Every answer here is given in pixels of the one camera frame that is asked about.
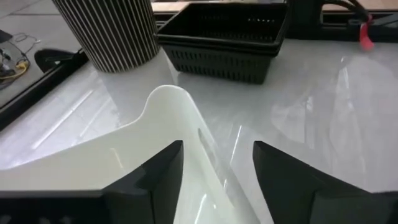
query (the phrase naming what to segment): black cable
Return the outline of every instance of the black cable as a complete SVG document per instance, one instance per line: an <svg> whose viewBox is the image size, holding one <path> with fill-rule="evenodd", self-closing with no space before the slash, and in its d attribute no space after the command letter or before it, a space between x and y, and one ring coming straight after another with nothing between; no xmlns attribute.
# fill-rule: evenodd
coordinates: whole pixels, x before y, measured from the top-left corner
<svg viewBox="0 0 398 224"><path fill-rule="evenodd" d="M367 22L369 20L369 14L368 14L368 12L366 12L364 7L362 7L362 5L360 5L360 7L357 7L355 5L352 5L352 4L350 4L346 1L342 1L342 0L326 0L325 4L334 4L337 6L345 7L346 9L350 10L351 12L356 13L361 18L361 20L363 20L364 22Z"/></svg>
<svg viewBox="0 0 398 224"><path fill-rule="evenodd" d="M21 55L22 55L21 57L19 57L19 58L17 59L16 65L19 64L19 62L25 60L25 61L27 61L28 67L29 67L29 66L30 66L30 60L27 58L26 53L23 52L17 45L13 44L11 41L8 40L8 42L9 42L11 45L13 45L16 49L18 49L19 52L20 52Z"/></svg>
<svg viewBox="0 0 398 224"><path fill-rule="evenodd" d="M365 13L367 15L367 17L369 18L369 13L367 12L367 10L361 5L361 3L359 3L357 0L348 0L349 2L351 2L355 7L357 7L358 9L360 9L361 11L363 11L363 13Z"/></svg>

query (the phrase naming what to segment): black metal frame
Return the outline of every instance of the black metal frame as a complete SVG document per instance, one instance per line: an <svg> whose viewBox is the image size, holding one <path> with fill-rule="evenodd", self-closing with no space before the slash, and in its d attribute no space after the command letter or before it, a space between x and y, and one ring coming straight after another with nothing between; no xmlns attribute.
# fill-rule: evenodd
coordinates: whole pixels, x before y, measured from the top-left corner
<svg viewBox="0 0 398 224"><path fill-rule="evenodd" d="M319 0L300 0L297 2L315 2ZM310 11L311 7L301 4L293 13L292 23L287 33L288 39L302 40L340 40L354 41L359 40L360 24L350 24L348 21L357 19L357 16L349 11ZM373 18L389 16L396 11L377 10L368 11ZM164 25L176 12L156 12L155 19L157 26ZM398 42L398 28L370 26L369 36L374 42ZM0 130L13 122L22 113L28 110L32 105L38 102L49 91L78 70L88 61L83 50L70 60L58 64L55 68L46 72L46 74L37 82L33 83L21 94L16 96L6 105L0 107Z"/></svg>
<svg viewBox="0 0 398 224"><path fill-rule="evenodd" d="M367 192L262 141L252 158L274 223L398 222L398 192Z"/></svg>

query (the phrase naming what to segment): curved white plastic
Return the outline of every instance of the curved white plastic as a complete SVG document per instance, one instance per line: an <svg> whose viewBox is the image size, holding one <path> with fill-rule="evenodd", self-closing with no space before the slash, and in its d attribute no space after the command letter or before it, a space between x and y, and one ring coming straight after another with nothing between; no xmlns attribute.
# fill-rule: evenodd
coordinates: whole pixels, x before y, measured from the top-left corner
<svg viewBox="0 0 398 224"><path fill-rule="evenodd" d="M135 122L51 156L0 171L0 190L100 189L175 140L184 143L184 171L174 223L259 223L191 96L160 86ZM228 180L228 193L223 183Z"/></svg>

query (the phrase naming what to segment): wooden surface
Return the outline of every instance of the wooden surface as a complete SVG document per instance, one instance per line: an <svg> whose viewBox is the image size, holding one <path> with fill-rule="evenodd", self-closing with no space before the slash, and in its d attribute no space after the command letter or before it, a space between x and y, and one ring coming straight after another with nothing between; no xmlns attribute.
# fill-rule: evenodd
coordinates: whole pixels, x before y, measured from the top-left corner
<svg viewBox="0 0 398 224"><path fill-rule="evenodd" d="M398 9L398 0L358 0L366 9ZM179 11L189 2L154 2L155 12ZM324 10L345 10L339 6L326 5Z"/></svg>
<svg viewBox="0 0 398 224"><path fill-rule="evenodd" d="M365 9L398 9L398 0L358 0ZM324 10L335 10L345 8L340 6L326 5Z"/></svg>

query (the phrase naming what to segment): wire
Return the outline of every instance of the wire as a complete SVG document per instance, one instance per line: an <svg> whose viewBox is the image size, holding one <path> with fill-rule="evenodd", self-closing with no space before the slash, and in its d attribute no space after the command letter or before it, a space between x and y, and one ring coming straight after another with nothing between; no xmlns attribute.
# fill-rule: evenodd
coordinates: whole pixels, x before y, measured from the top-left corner
<svg viewBox="0 0 398 224"><path fill-rule="evenodd" d="M349 0L356 2L357 4L359 4L359 6L350 4L346 1L342 1L342 0L326 0L325 4L334 4L337 6L342 6L345 7L346 9L350 10L351 12L355 12L358 16L361 17L362 20L364 20L365 22L367 22L369 20L369 14L368 12L365 10L365 8L360 5L360 3L358 3L356 0Z"/></svg>
<svg viewBox="0 0 398 224"><path fill-rule="evenodd" d="M14 35L14 42L15 43L19 43L22 42L28 38L34 39L35 42L32 44L32 46L30 46L30 48L23 52L16 44L12 43L11 41L8 41L11 45L13 45L16 49L18 49L18 51L21 53L21 57L19 57L16 61L16 68L18 69L22 69L21 72L15 74L15 75L9 75L7 77L0 77L0 90L3 90L5 88L7 88L8 86L10 86L15 80L17 80L19 77L21 77L23 74L26 73L26 71L29 69L30 67L30 60L27 57L27 53L32 50L35 46L35 44L38 44L40 42L40 40L38 40L36 37L33 37L31 35L27 35L25 33L18 33ZM2 63L4 62L4 55L1 54L2 56Z"/></svg>
<svg viewBox="0 0 398 224"><path fill-rule="evenodd" d="M7 76L7 77L0 77L0 80L7 80L7 79L10 79L10 78L13 78L13 79L19 78L21 75L25 74L25 72L27 71L28 63L27 62L26 63L25 62L21 62L20 64L17 64L16 67L19 68L19 69L23 69L23 70L20 73L15 74L15 75L10 75L10 76Z"/></svg>
<svg viewBox="0 0 398 224"><path fill-rule="evenodd" d="M13 44L11 41L8 41L11 45L13 45L16 49L19 50L19 52L21 53L21 57L19 57L17 59L16 65L18 65L21 61L27 61L28 62L28 67L30 66L30 60L29 58L27 58L26 53L24 53L17 45Z"/></svg>
<svg viewBox="0 0 398 224"><path fill-rule="evenodd" d="M31 39L35 40L35 42L32 44L32 46L30 46L30 48L27 51L24 52L25 54L30 52L30 50L32 50L36 44L41 42L41 40L37 39L36 37L28 35L28 34L23 33L23 32L14 34L13 37L14 37L14 42L15 43L22 42L22 41L24 41L24 40L26 40L28 38L31 38Z"/></svg>

